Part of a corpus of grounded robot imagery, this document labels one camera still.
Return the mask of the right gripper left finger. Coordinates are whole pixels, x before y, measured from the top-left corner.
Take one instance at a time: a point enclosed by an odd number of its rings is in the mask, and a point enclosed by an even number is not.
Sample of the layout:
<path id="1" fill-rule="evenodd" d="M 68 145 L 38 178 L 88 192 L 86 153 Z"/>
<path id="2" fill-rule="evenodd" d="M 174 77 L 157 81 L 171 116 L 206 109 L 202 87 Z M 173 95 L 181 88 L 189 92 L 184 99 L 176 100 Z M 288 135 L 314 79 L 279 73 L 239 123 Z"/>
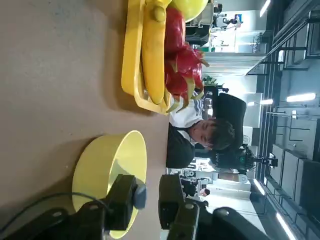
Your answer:
<path id="1" fill-rule="evenodd" d="M 134 209 L 136 177 L 119 174 L 104 198 L 70 192 L 88 199 L 77 212 L 63 207 L 51 208 L 35 217 L 6 240 L 103 240 L 110 231 L 128 228 Z"/>

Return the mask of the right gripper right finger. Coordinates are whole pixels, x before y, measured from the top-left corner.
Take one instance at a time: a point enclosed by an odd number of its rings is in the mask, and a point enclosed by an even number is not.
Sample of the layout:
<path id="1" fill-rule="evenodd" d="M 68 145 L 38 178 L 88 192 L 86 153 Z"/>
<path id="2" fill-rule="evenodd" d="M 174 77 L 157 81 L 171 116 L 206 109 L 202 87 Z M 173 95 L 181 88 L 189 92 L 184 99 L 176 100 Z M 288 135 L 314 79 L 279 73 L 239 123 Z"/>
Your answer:
<path id="1" fill-rule="evenodd" d="M 158 217 L 168 240 L 198 240 L 201 213 L 206 206 L 184 197 L 179 175 L 162 175 L 159 182 Z"/>

